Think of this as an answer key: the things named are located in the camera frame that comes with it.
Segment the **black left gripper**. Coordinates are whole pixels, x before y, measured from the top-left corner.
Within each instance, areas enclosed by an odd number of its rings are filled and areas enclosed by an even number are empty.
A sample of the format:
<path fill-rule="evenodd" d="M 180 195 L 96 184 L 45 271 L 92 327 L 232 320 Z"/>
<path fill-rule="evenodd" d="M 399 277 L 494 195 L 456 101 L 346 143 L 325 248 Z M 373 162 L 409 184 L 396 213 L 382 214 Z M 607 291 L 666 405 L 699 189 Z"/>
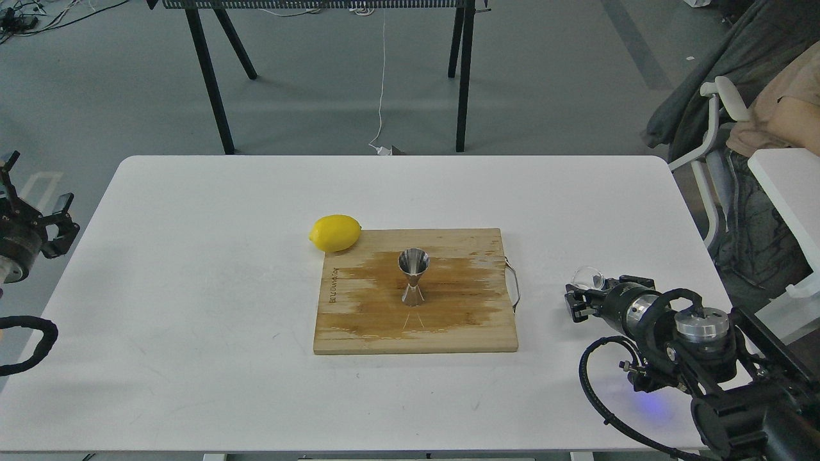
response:
<path fill-rule="evenodd" d="M 78 236 L 80 226 L 69 213 L 73 193 L 59 196 L 54 212 L 38 219 L 38 228 L 29 222 L 13 220 L 22 216 L 22 200 L 11 181 L 11 169 L 21 153 L 17 150 L 1 158 L 1 266 L 2 282 L 17 282 L 29 277 L 33 263 L 41 252 L 46 259 L 56 259 L 68 253 Z M 58 233 L 49 239 L 47 228 Z"/>

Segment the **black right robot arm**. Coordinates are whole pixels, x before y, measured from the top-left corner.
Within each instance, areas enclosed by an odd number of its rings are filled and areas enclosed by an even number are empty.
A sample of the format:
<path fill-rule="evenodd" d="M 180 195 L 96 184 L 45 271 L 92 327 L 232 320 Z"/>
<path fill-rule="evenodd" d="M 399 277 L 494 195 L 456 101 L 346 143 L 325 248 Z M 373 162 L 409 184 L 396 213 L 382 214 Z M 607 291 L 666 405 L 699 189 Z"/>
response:
<path fill-rule="evenodd" d="M 652 279 L 633 275 L 570 283 L 565 300 L 572 321 L 600 318 L 617 332 L 590 344 L 578 368 L 605 424 L 673 458 L 699 459 L 645 437 L 595 394 L 589 358 L 614 343 L 632 357 L 619 367 L 634 391 L 669 387 L 691 397 L 701 441 L 721 459 L 818 459 L 818 379 L 749 309 L 712 309 L 694 291 L 661 293 Z"/>

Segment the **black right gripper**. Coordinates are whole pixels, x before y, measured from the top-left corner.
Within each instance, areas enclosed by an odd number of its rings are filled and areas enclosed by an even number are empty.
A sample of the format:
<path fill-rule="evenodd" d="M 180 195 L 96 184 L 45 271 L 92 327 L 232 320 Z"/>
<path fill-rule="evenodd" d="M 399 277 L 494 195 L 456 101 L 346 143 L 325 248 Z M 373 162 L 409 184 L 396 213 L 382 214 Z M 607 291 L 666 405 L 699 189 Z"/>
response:
<path fill-rule="evenodd" d="M 573 322 L 602 318 L 616 332 L 636 337 L 660 315 L 671 311 L 668 302 L 659 302 L 661 293 L 656 291 L 653 279 L 620 275 L 607 279 L 605 287 L 598 291 L 565 285 L 566 308 Z"/>

